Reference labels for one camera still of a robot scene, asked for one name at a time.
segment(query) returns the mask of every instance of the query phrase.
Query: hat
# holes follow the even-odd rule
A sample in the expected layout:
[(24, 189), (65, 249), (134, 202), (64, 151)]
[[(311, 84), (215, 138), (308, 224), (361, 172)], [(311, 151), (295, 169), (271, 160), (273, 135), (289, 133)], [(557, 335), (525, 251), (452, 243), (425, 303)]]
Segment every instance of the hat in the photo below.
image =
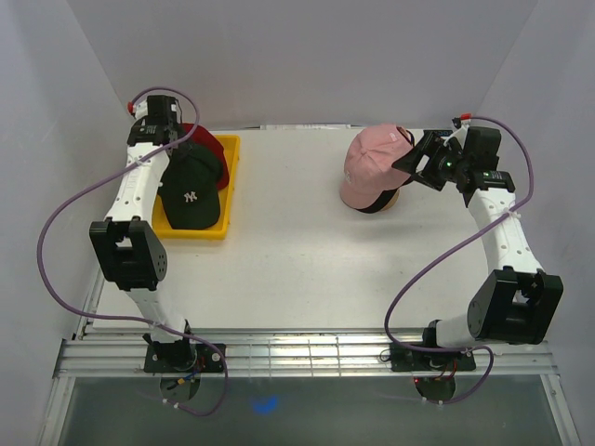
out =
[[(190, 132), (193, 125), (194, 124), (182, 123), (184, 134)], [(225, 161), (223, 146), (218, 141), (218, 139), (201, 125), (196, 127), (196, 130), (194, 130), (194, 133), (192, 133), (190, 139), (197, 144), (206, 146), (210, 151), (215, 153), (215, 156), (217, 156), (217, 158), (221, 161), (221, 164), (223, 164), (223, 174), (217, 182), (217, 189), (222, 190), (227, 188), (227, 185), (230, 184), (230, 173), (227, 169), (227, 162)]]
[(354, 209), (372, 214), (388, 207), (409, 174), (392, 163), (412, 148), (406, 130), (395, 124), (367, 127), (351, 142), (345, 159), (340, 195)]
[(174, 149), (159, 195), (174, 230), (204, 230), (219, 220), (217, 182), (223, 165), (207, 147), (186, 141)]

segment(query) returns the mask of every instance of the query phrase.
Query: white embroidered logo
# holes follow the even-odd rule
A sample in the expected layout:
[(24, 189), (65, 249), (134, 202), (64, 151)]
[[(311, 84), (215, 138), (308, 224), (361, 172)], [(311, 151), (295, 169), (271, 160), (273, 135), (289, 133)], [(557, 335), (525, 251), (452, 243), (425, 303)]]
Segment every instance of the white embroidered logo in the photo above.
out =
[(194, 200), (198, 200), (198, 198), (196, 198), (196, 192), (194, 192), (194, 191), (186, 192), (184, 194), (184, 198), (186, 199), (186, 203), (193, 202)]

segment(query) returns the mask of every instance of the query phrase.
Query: yellow plastic container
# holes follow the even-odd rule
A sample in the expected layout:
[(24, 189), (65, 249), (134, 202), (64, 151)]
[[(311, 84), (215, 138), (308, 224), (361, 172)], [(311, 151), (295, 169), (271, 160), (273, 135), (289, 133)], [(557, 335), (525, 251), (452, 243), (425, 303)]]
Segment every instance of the yellow plastic container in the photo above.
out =
[(152, 208), (152, 229), (160, 239), (209, 239), (223, 240), (227, 235), (230, 224), (231, 196), (233, 195), (235, 172), (240, 159), (240, 137), (235, 135), (215, 135), (223, 146), (223, 154), (230, 172), (230, 183), (227, 188), (219, 191), (221, 215), (215, 225), (206, 230), (173, 230), (169, 226), (161, 197), (157, 195)]

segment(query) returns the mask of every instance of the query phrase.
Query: dark green cap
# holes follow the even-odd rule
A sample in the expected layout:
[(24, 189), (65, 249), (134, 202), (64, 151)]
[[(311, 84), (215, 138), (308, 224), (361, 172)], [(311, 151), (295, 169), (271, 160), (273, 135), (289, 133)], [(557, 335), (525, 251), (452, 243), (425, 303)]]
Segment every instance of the dark green cap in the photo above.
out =
[(186, 141), (174, 149), (159, 195), (174, 230), (204, 230), (219, 220), (217, 182), (221, 161), (207, 147)]

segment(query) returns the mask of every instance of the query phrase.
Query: white wall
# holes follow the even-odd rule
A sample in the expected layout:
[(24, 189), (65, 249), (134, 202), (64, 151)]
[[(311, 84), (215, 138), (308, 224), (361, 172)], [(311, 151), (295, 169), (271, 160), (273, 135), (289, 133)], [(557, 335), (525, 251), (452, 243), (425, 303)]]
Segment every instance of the white wall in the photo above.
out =
[[(65, 0), (0, 0), (0, 438), (36, 441), (63, 336), (76, 318), (45, 291), (37, 235), (65, 198), (124, 163), (128, 120)], [(81, 305), (93, 269), (95, 192), (49, 234), (50, 277)]]
[(536, 0), (68, 0), (121, 99), (189, 92), (207, 126), (475, 112)]
[[(522, 212), (529, 242), (564, 295), (549, 330), (562, 387), (583, 444), (595, 444), (591, 384), (595, 253), (595, 6), (540, 0), (490, 88), (481, 113), (519, 131), (535, 164), (535, 198)], [(526, 192), (512, 144), (501, 167)]]

